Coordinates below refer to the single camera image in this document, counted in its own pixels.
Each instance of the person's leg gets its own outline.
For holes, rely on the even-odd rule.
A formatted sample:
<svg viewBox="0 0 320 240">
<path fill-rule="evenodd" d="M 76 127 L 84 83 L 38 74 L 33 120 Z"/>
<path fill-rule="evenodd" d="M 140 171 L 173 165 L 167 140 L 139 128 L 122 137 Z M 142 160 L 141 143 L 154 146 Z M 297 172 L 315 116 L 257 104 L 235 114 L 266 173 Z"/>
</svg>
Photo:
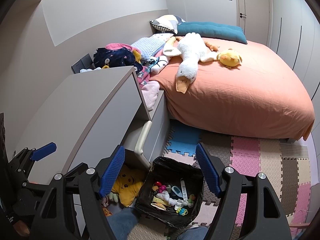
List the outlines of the person's leg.
<svg viewBox="0 0 320 240">
<path fill-rule="evenodd" d="M 126 240 L 132 228 L 136 225 L 140 214 L 134 208 L 128 207 L 119 213 L 107 217 L 108 223 L 117 240 Z"/>
<path fill-rule="evenodd" d="M 203 240 L 207 234 L 206 227 L 189 228 L 187 231 L 177 237 L 177 240 Z"/>
</svg>

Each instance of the white test strip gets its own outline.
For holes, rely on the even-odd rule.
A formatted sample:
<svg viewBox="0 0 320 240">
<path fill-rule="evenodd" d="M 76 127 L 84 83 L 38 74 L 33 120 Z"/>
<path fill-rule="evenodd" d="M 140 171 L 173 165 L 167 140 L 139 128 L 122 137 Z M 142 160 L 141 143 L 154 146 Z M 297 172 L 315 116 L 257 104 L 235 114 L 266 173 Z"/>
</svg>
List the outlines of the white test strip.
<svg viewBox="0 0 320 240">
<path fill-rule="evenodd" d="M 186 189 L 186 185 L 184 184 L 184 180 L 181 179 L 180 183 L 181 183 L 181 190 L 182 190 L 183 200 L 188 200 L 187 189 Z"/>
</svg>

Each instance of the door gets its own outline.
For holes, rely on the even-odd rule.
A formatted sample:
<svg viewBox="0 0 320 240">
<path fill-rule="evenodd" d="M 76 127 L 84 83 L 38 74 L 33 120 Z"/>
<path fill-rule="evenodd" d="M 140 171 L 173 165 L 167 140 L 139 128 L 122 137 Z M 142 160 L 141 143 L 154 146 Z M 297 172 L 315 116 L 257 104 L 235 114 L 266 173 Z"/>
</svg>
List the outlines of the door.
<svg viewBox="0 0 320 240">
<path fill-rule="evenodd" d="M 248 41 L 267 45 L 270 24 L 270 0 L 238 0 L 239 26 Z"/>
</svg>

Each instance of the teal long cushion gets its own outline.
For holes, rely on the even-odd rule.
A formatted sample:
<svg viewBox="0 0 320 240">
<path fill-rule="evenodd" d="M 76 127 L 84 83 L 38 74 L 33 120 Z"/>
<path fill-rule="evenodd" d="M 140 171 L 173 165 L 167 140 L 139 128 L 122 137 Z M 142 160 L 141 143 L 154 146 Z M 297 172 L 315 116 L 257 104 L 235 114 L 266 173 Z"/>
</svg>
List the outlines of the teal long cushion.
<svg viewBox="0 0 320 240">
<path fill-rule="evenodd" d="M 177 36 L 199 33 L 204 38 L 223 39 L 248 44 L 242 28 L 213 22 L 186 22 L 178 25 Z"/>
</svg>

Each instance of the foam puzzle mat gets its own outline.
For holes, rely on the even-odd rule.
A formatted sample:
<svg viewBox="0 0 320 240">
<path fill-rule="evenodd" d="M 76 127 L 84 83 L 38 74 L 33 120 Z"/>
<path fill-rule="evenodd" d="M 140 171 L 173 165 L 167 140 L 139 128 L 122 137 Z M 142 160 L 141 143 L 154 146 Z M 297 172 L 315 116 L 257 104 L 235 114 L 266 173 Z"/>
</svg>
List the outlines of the foam puzzle mat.
<svg viewBox="0 0 320 240">
<path fill-rule="evenodd" d="M 171 120 L 171 125 L 172 130 L 163 156 L 200 168 L 196 160 L 195 149 L 197 143 L 202 142 L 210 155 L 219 157 L 225 166 L 231 166 L 241 174 L 255 176 L 259 172 L 265 173 L 281 201 L 288 223 L 305 222 L 311 193 L 307 146 L 280 143 L 277 139 L 218 134 L 189 127 L 176 120 Z M 210 226 L 219 202 L 220 199 L 209 191 L 205 182 L 200 213 L 192 224 Z M 237 239 L 240 235 L 245 205 L 246 194 L 242 194 L 231 240 Z M 136 239 L 139 234 L 143 238 L 147 236 L 152 240 L 166 238 L 175 240 L 179 234 L 188 229 L 176 230 L 159 226 L 157 233 L 154 232 L 154 227 L 151 227 L 152 233 L 148 234 L 144 232 L 144 230 L 149 230 L 145 220 L 146 218 L 142 220 L 141 225 L 140 223 L 137 225 L 135 233 L 132 233 L 128 239 Z M 292 228 L 291 234 L 294 237 L 300 231 L 300 229 Z"/>
</svg>

